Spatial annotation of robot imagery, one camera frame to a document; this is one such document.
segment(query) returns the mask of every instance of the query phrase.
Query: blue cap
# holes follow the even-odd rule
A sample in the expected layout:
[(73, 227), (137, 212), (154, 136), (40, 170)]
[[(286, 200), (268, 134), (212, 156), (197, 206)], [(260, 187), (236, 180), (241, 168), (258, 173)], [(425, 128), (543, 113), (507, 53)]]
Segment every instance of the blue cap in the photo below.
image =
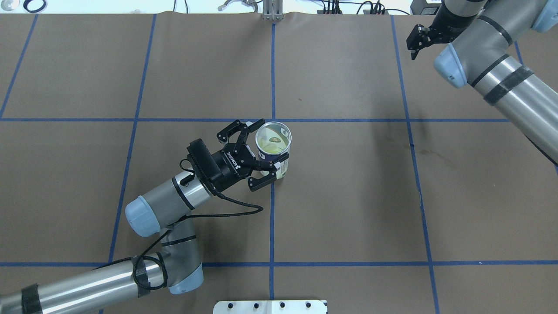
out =
[(126, 219), (130, 227), (142, 237), (148, 237), (161, 231), (157, 217), (142, 196), (138, 196), (126, 206)]
[(542, 9), (537, 21), (533, 24), (533, 29), (544, 33), (558, 23), (558, 0), (549, 0), (545, 8)]
[(201, 264), (192, 272), (188, 277), (184, 278), (181, 282), (174, 286), (170, 286), (169, 290), (172, 294), (181, 294), (192, 291), (204, 283), (204, 271)]
[(465, 71), (463, 71), (463, 66), (452, 44), (448, 44), (444, 51), (436, 57), (434, 68), (454, 87), (461, 88), (467, 85)]

